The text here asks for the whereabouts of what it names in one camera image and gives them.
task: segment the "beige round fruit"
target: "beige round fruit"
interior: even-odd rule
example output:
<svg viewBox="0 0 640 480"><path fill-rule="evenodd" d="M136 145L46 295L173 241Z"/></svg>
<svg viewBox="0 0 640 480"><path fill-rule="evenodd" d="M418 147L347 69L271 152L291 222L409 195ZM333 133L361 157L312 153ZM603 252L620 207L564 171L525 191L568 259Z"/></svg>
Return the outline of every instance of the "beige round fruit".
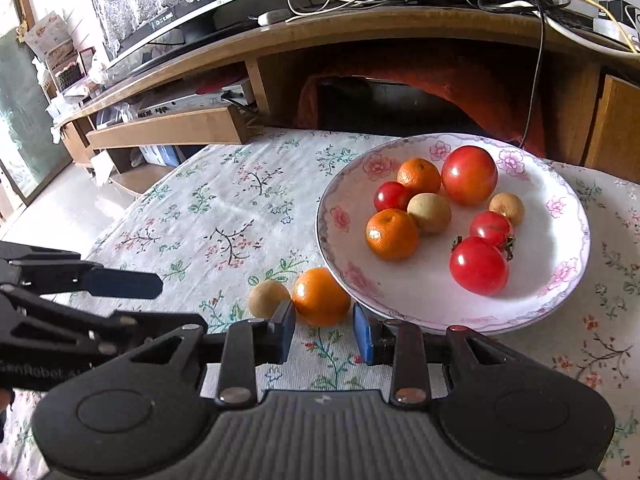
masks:
<svg viewBox="0 0 640 480"><path fill-rule="evenodd" d="M289 301L291 296L287 287L275 280L264 280L249 292L247 304L254 317L271 319L281 301Z"/></svg>
<svg viewBox="0 0 640 480"><path fill-rule="evenodd" d="M406 211L425 234L441 233L451 222L449 202L435 193L417 194L409 200Z"/></svg>
<svg viewBox="0 0 640 480"><path fill-rule="evenodd" d="M524 204L513 193L498 193L489 202L489 211L505 216L514 227L524 218Z"/></svg>

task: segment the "white tablecloth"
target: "white tablecloth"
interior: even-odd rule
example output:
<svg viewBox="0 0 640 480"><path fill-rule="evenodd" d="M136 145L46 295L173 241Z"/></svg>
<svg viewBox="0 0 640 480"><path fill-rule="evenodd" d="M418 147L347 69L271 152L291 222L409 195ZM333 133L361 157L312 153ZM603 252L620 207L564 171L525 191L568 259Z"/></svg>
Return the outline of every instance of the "white tablecloth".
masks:
<svg viewBox="0 0 640 480"><path fill-rule="evenodd" d="M89 259L156 272L154 301L76 294L77 308L108 315L197 312L210 332L250 317L252 286L274 279L291 288L300 272L322 266L314 236L316 208L337 171L391 137L267 130L248 145L209 146L128 209L95 243ZM500 336L512 348L596 389L616 415L601 471L610 480L640 478L640 204L638 186L593 170L553 163L574 186L591 227L587 273L556 313ZM203 394L212 396L218 366ZM257 369L258 388L388 390L390 368L361 362L348 323L298 324L289 360ZM0 470L15 480L46 471L30 430L40 394L18 392L8 412Z"/></svg>

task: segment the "gray ribbed surface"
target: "gray ribbed surface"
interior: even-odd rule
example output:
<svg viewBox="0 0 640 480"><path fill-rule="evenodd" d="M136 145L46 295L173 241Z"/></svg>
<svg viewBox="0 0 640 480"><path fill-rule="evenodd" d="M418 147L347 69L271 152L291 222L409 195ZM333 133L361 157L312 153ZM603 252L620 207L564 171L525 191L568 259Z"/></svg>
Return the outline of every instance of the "gray ribbed surface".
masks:
<svg viewBox="0 0 640 480"><path fill-rule="evenodd" d="M63 480L50 474L47 480ZM272 391L226 412L191 455L149 480L499 480L449 449L428 416L388 408L378 391ZM586 473L575 480L595 480Z"/></svg>

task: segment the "white plate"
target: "white plate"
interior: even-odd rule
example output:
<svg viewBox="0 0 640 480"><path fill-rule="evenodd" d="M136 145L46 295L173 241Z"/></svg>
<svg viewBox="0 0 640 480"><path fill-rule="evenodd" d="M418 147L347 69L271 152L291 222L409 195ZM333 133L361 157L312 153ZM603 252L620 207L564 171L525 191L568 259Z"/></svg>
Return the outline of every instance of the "white plate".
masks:
<svg viewBox="0 0 640 480"><path fill-rule="evenodd" d="M400 164L420 156L441 168L452 150L467 144L481 146L496 161L494 193L515 193L526 208L524 221L515 232L509 281L492 297L463 289L449 273L452 241L457 235L468 236L471 219L483 207L452 203L453 218L447 230L423 238L416 253L403 262L377 258L364 235L369 218L376 213L375 190L395 179ZM414 322L434 333L464 324L496 334L542 319L580 282L590 248L587 217L564 178L523 150L466 134L393 140L356 158L324 191L316 236L329 270L356 300L382 316Z"/></svg>

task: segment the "plate rim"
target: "plate rim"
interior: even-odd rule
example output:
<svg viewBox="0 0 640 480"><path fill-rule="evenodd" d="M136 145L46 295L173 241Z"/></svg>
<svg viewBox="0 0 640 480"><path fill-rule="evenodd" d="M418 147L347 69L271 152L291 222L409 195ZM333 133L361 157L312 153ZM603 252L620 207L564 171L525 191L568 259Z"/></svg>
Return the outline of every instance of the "plate rim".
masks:
<svg viewBox="0 0 640 480"><path fill-rule="evenodd" d="M329 272L331 272L332 276L335 278L338 284L352 298L354 298L356 301L363 304L363 306L366 306L368 309L372 310L373 312L386 318L402 319L408 322L418 324L420 327L422 327L423 330L426 330L427 332L438 333L438 334L444 333L444 330L435 328L433 326L425 325L424 321L421 319L417 319L413 316L406 316L405 314L402 314L397 310L394 310L388 307L380 308L380 307L372 306L369 300L363 300L361 297L359 297L359 294L355 294L354 291L351 290L352 289L351 287L347 288L347 286L343 285L342 283L343 278L340 272L338 272L339 269L335 267L335 264L329 260L328 255L325 253L325 248L323 247L323 243L321 241L322 234L320 232L321 221L324 220L324 214L326 213L324 200L327 194L329 192L335 191L339 186L339 184L341 183L341 181L343 181L344 178L346 177L346 174L351 173L351 171L355 170L366 156L369 156L372 153L377 153L377 152L380 152L381 150L385 150L388 148L395 148L397 146L403 146L405 144L415 144L416 142L423 142L427 139L437 139L441 136L455 137L458 140L462 140L462 141L472 140L474 142L484 142L485 144L495 146L496 148L507 148L510 150L517 150L526 158L530 158L533 161L533 163L535 163L542 171L547 171L551 178L555 179L560 186L563 186L566 189L567 193L570 196L575 198L578 206L577 217L578 217L578 221L580 222L581 234L582 234L582 240L581 240L582 246L580 248L580 255L579 255L580 256L579 259L582 264L580 271L577 272L576 275L571 280L569 280L568 286L565 290L555 294L552 298L550 298L549 301L542 304L542 306L538 310L532 310L521 316L517 316L513 319L509 319L504 322L489 323L482 327L475 328L475 330L477 332L481 332L486 335L496 335L496 334L512 332L513 330L524 328L526 326L532 325L544 319L545 317L549 316L551 313L556 311L560 307L562 302L566 300L574 292L574 290L577 288L578 284L582 280L587 270L590 250L591 250L591 229L589 226L589 219L586 215L586 211L577 193L574 191L573 187L567 182L567 180L564 177L562 177L562 175L560 175L551 166L550 160L539 158L529 152L526 152L526 150L523 150L521 148L518 148L516 146L513 146L512 144L508 144L501 140L491 139L489 137L478 136L475 134L465 134L461 132L456 132L456 133L437 132L437 133L430 133L430 134L420 134L417 136L410 136L410 137L398 137L392 140L388 140L387 142L383 142L382 144L379 144L377 146L374 146L370 150L367 150L366 152L361 153L359 156L354 158L351 162L348 162L343 168L340 169L338 173L336 173L336 175L334 175L334 177L327 184L324 191L322 192L322 196L320 197L318 208L316 209L316 225L315 225L314 231L316 233L316 244L318 245L318 250L320 251L320 255L322 256L322 260L324 261L324 264L327 266L327 268L329 269ZM328 231L328 224L326 224L325 230Z"/></svg>

